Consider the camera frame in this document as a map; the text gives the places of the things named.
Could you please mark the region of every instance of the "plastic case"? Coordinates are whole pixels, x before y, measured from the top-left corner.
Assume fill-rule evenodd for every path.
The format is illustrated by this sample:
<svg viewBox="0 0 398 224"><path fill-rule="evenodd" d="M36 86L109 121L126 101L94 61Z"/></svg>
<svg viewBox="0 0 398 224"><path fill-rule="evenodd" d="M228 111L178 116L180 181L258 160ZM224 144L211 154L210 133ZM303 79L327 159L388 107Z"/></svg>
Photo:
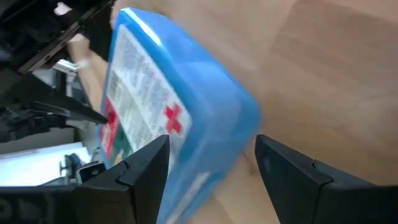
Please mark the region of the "plastic case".
<svg viewBox="0 0 398 224"><path fill-rule="evenodd" d="M158 223L185 222L253 140L255 99L165 16L122 9L116 21L98 129L107 167L170 134Z"/></svg>

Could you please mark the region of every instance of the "black machine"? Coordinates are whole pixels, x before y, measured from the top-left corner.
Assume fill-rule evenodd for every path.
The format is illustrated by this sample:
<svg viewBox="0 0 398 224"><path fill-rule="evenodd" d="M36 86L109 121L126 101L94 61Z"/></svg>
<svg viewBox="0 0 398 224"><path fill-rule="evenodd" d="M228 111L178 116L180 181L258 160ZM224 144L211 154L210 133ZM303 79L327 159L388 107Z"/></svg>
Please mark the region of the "black machine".
<svg viewBox="0 0 398 224"><path fill-rule="evenodd" d="M52 88L32 74L67 58L77 33L105 60L113 0L0 2L0 142L66 128L67 118L106 118L65 95L65 74ZM0 223L155 224L169 167L169 137L160 136L118 165L72 169L79 184L0 187ZM398 223L398 187L381 187L258 136L256 157L281 224Z"/></svg>

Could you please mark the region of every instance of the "red cross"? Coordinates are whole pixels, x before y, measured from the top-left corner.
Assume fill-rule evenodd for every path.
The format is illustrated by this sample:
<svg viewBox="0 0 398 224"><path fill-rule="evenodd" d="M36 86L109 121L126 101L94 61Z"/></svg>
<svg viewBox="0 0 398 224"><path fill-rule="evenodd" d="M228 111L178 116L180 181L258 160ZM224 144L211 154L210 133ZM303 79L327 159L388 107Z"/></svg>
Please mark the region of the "red cross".
<svg viewBox="0 0 398 224"><path fill-rule="evenodd" d="M169 134L173 130L175 130L177 133L181 134L182 126L181 126L180 122L178 121L178 116L180 115L180 113L181 113L181 108L176 103L174 103L173 109L166 106L164 114L169 119L166 124L166 130Z"/></svg>

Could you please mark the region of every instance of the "wooden surface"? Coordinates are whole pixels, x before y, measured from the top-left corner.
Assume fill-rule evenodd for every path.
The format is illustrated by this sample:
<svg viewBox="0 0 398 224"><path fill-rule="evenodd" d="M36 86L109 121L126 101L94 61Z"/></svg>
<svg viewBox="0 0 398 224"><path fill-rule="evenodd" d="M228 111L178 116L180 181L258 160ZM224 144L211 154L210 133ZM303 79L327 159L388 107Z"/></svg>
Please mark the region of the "wooden surface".
<svg viewBox="0 0 398 224"><path fill-rule="evenodd" d="M115 10L126 6L171 17L207 47L260 102L263 133L398 184L398 1L119 0ZM97 60L99 77L105 66ZM191 223L278 223L256 167L248 149Z"/></svg>

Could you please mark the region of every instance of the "wooden table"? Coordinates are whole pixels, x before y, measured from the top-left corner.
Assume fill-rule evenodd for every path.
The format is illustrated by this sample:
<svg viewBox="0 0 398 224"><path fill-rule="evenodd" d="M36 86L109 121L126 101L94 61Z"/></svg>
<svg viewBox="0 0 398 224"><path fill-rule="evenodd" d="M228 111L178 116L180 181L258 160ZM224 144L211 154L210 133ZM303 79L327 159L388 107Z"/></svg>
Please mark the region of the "wooden table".
<svg viewBox="0 0 398 224"><path fill-rule="evenodd" d="M257 98L262 132L376 184L398 184L398 1L119 0L171 17ZM96 108L106 63L81 71ZM278 223L252 149L191 223Z"/></svg>

